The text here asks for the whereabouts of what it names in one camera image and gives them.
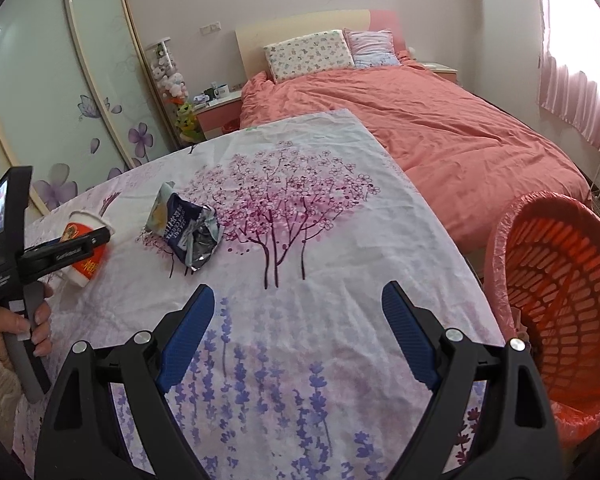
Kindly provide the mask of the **person's left hand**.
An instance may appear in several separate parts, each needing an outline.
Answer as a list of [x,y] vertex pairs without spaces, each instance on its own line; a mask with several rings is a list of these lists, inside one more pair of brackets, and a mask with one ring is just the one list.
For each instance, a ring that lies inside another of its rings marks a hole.
[[52,309],[46,301],[42,301],[36,308],[33,315],[36,327],[32,328],[30,322],[21,315],[11,310],[0,307],[0,362],[6,370],[13,370],[12,363],[8,357],[5,334],[21,335],[30,334],[31,341],[34,343],[34,354],[39,358],[48,356],[53,349],[53,343],[50,340],[50,316]]

